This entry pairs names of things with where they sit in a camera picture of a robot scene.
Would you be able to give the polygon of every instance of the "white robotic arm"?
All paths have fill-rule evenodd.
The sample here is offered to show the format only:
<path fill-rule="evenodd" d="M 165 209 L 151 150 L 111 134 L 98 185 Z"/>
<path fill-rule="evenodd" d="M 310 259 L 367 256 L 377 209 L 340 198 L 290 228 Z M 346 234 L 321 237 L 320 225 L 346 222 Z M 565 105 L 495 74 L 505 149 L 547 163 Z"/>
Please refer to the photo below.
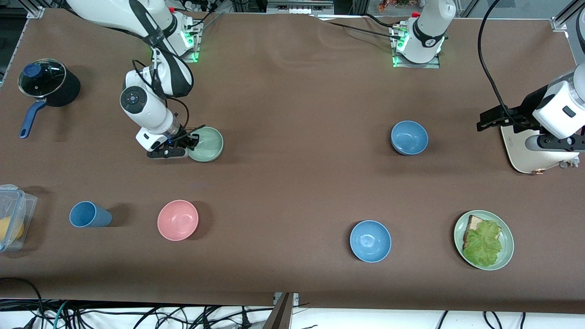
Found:
<path fill-rule="evenodd" d="M 186 157 L 199 142 L 196 129 L 187 132 L 173 113 L 150 88 L 137 85 L 128 87 L 120 95 L 120 106 L 130 119 L 142 128 L 136 140 L 152 159 Z"/>
<path fill-rule="evenodd" d="M 149 85 L 159 98 L 181 97 L 187 95 L 193 86 L 193 76 L 187 65 L 172 56 L 153 48 L 154 63 L 139 70 L 126 73 L 124 88 L 138 85 L 147 88 Z"/>
<path fill-rule="evenodd" d="M 427 1 L 419 17 L 406 21 L 404 41 L 398 44 L 396 50 L 413 63 L 428 63 L 440 52 L 445 32 L 456 11 L 453 0 Z"/>
<path fill-rule="evenodd" d="M 496 106 L 480 114 L 477 130 L 514 126 L 514 132 L 540 131 L 525 146 L 533 151 L 585 152 L 585 64 L 526 96 L 520 106 Z"/>
<path fill-rule="evenodd" d="M 153 47 L 167 49 L 178 56 L 194 47 L 185 38 L 193 32 L 193 18 L 180 12 L 171 13 L 164 0 L 67 0 L 67 3 L 85 20 L 129 32 Z"/>

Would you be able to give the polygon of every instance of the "black pot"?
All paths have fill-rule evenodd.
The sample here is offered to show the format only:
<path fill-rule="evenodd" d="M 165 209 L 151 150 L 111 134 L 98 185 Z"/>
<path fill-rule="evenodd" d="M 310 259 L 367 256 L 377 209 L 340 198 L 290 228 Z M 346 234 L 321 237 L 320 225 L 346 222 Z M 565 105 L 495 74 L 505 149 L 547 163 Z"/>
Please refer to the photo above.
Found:
<path fill-rule="evenodd" d="M 41 59 L 28 64 L 20 73 L 18 88 L 27 96 L 37 99 L 26 111 L 20 129 L 20 138 L 27 138 L 36 113 L 45 106 L 62 107 L 79 94 L 79 79 L 63 63 L 54 59 Z"/>

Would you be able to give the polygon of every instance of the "bread slice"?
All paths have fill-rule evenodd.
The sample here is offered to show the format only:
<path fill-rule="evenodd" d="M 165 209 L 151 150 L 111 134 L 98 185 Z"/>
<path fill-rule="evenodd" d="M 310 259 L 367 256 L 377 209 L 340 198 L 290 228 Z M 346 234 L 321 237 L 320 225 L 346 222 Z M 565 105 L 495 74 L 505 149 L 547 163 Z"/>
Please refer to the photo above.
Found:
<path fill-rule="evenodd" d="M 469 215 L 469 223 L 467 224 L 467 229 L 465 229 L 465 235 L 463 236 L 463 241 L 464 241 L 463 249 L 465 249 L 469 246 L 469 243 L 467 242 L 467 233 L 469 232 L 469 230 L 470 229 L 477 229 L 477 226 L 484 221 L 485 220 L 482 220 L 478 216 Z M 502 229 L 500 228 L 498 235 L 495 236 L 496 239 L 500 237 L 501 232 L 502 232 Z"/>

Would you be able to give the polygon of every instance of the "green bowl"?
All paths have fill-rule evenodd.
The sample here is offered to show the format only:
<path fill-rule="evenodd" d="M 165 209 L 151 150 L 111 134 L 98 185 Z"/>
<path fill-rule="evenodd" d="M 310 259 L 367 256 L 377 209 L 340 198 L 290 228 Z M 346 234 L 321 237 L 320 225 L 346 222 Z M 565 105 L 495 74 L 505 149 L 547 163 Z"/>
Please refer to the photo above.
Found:
<path fill-rule="evenodd" d="M 475 215 L 481 218 L 482 220 L 496 221 L 498 226 L 502 229 L 500 237 L 498 238 L 498 240 L 500 240 L 500 243 L 502 244 L 502 250 L 500 250 L 500 252 L 498 253 L 498 259 L 496 260 L 496 262 L 490 266 L 475 265 L 474 263 L 470 262 L 467 258 L 465 258 L 465 256 L 463 255 L 463 236 L 465 235 L 465 230 L 467 229 L 470 215 Z M 506 223 L 504 223 L 504 221 L 500 217 L 485 210 L 468 211 L 465 214 L 463 214 L 463 216 L 459 217 L 459 220 L 455 224 L 453 239 L 455 239 L 455 247 L 457 248 L 457 251 L 459 251 L 461 257 L 463 257 L 463 259 L 465 259 L 466 262 L 482 270 L 499 270 L 508 264 L 510 259 L 512 259 L 512 255 L 514 254 L 514 238 L 512 237 L 512 232 L 510 232 L 510 228 L 508 228 L 508 225 L 506 225 Z"/>
<path fill-rule="evenodd" d="M 211 162 L 219 157 L 223 151 L 223 136 L 211 127 L 203 127 L 192 133 L 199 134 L 199 142 L 194 150 L 187 149 L 187 154 L 199 162 Z"/>

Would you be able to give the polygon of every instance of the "pink bowl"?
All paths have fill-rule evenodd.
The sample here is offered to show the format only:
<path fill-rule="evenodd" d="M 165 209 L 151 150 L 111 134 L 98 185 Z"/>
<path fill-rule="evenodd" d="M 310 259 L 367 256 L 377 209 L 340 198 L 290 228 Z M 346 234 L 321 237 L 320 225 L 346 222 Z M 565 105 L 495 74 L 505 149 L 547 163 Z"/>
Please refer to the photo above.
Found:
<path fill-rule="evenodd" d="M 185 200 L 169 202 L 159 213 L 157 225 L 160 234 L 168 240 L 187 239 L 199 224 L 199 214 L 191 203 Z"/>

